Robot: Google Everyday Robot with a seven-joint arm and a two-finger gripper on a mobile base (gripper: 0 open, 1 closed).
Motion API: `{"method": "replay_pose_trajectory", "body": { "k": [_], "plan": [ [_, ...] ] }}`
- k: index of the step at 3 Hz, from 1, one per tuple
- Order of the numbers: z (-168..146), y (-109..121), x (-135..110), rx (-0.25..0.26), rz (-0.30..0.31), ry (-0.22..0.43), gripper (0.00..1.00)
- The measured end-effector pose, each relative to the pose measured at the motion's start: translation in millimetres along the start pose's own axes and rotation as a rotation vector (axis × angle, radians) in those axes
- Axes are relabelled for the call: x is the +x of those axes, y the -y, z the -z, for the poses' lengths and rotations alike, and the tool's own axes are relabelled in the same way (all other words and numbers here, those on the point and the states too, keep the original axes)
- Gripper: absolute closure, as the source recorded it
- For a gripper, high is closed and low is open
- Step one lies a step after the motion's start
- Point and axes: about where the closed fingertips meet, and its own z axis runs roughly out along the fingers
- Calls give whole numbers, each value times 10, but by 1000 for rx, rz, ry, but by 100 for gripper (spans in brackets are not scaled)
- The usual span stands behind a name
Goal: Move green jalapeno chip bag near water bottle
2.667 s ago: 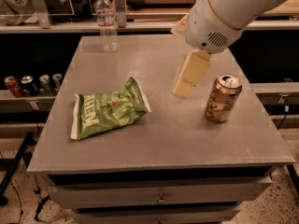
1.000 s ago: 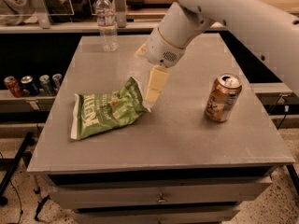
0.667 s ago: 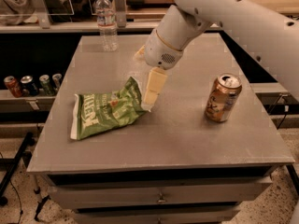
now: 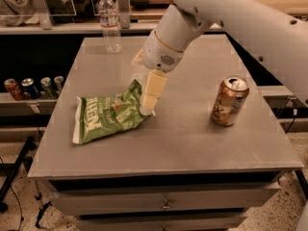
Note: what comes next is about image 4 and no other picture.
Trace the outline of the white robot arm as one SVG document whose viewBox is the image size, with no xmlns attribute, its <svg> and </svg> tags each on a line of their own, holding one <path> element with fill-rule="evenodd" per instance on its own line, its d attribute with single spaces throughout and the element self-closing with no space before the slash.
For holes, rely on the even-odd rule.
<svg viewBox="0 0 308 231">
<path fill-rule="evenodd" d="M 173 0 L 137 57 L 150 69 L 170 72 L 214 23 L 308 101 L 308 24 L 254 0 Z"/>
</svg>

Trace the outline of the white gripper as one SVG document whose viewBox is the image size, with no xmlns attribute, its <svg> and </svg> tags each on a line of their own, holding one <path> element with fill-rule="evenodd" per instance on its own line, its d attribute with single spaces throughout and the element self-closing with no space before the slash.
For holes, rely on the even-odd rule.
<svg viewBox="0 0 308 231">
<path fill-rule="evenodd" d="M 167 84 L 165 72 L 171 72 L 182 60 L 184 54 L 166 46 L 153 30 L 143 48 L 134 57 L 132 64 L 145 64 L 152 70 L 148 73 L 145 89 L 141 95 L 141 113 L 150 115 Z"/>
</svg>

